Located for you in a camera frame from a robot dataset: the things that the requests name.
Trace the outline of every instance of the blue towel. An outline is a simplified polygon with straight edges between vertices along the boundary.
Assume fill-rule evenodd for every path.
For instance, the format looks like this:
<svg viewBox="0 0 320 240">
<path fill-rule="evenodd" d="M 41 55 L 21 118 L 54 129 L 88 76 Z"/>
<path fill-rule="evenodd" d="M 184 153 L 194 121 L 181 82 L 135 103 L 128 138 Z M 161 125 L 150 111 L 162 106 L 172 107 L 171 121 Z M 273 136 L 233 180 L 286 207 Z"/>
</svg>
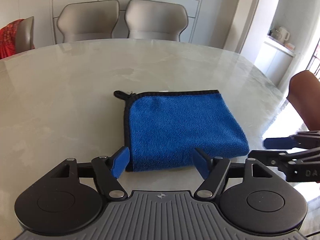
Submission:
<svg viewBox="0 0 320 240">
<path fill-rule="evenodd" d="M 195 147 L 211 157 L 233 158 L 249 152 L 244 132 L 217 90 L 137 95 L 115 91 L 114 95 L 126 100 L 129 171 L 192 165 Z"/>
</svg>

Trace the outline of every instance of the marble tabletop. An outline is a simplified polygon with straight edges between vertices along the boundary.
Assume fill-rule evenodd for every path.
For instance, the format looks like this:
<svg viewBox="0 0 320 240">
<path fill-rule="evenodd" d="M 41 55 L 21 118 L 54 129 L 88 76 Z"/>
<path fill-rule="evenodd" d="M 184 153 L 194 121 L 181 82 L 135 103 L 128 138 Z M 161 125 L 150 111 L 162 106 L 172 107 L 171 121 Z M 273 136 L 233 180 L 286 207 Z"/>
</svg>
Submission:
<svg viewBox="0 0 320 240">
<path fill-rule="evenodd" d="M 68 157 L 89 162 L 123 144 L 124 101 L 113 91 L 218 89 L 250 149 L 283 95 L 239 54 L 188 43 L 113 39 L 59 44 L 0 60 L 0 239 L 20 232 L 18 195 Z M 195 191 L 195 168 L 123 173 L 124 189 Z M 93 185 L 90 179 L 83 183 Z"/>
</svg>

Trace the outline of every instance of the chair backrest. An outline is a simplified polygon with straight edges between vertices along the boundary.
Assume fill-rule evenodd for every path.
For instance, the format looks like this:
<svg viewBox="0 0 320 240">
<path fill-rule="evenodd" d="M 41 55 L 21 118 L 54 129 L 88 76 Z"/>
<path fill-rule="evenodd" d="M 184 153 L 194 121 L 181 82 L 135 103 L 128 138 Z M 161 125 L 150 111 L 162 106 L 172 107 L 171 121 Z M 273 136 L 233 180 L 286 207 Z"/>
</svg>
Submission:
<svg viewBox="0 0 320 240">
<path fill-rule="evenodd" d="M 320 130 L 320 82 L 313 73 L 304 70 L 291 78 L 287 100 L 309 130 Z"/>
<path fill-rule="evenodd" d="M 31 50 L 33 48 L 33 24 L 34 17 L 21 21 L 15 36 L 16 53 Z"/>
<path fill-rule="evenodd" d="M 111 39 L 118 19 L 118 0 L 84 2 L 68 4 L 57 25 L 63 42 Z"/>
<path fill-rule="evenodd" d="M 186 9 L 180 4 L 131 0 L 125 13 L 129 38 L 180 41 L 188 26 Z"/>
</svg>

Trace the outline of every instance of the silver screw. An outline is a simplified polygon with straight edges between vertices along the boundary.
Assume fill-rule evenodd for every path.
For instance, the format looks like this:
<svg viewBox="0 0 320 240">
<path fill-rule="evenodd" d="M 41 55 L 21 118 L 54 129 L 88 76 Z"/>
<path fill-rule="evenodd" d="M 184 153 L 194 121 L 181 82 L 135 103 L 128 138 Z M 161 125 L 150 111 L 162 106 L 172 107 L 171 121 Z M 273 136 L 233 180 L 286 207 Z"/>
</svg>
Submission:
<svg viewBox="0 0 320 240">
<path fill-rule="evenodd" d="M 212 192 L 210 190 L 199 190 L 197 192 L 197 195 L 200 197 L 200 198 L 209 198 L 209 197 L 212 197 Z"/>
<path fill-rule="evenodd" d="M 124 192 L 122 190 L 113 190 L 109 192 L 109 196 L 112 198 L 121 198 L 124 196 Z"/>
</svg>

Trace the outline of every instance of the kettle handle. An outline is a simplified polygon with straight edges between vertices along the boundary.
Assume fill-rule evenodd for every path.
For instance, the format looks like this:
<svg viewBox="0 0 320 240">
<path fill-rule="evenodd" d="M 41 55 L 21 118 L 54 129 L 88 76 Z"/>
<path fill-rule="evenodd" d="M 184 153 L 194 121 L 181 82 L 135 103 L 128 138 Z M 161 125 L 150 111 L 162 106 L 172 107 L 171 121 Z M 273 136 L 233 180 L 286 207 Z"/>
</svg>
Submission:
<svg viewBox="0 0 320 240">
<path fill-rule="evenodd" d="M 286 34 L 286 36 L 285 36 L 284 40 L 285 40 L 285 41 L 287 41 L 289 38 L 290 38 L 290 33 L 289 33 L 289 32 L 287 32 L 287 34 Z"/>
</svg>

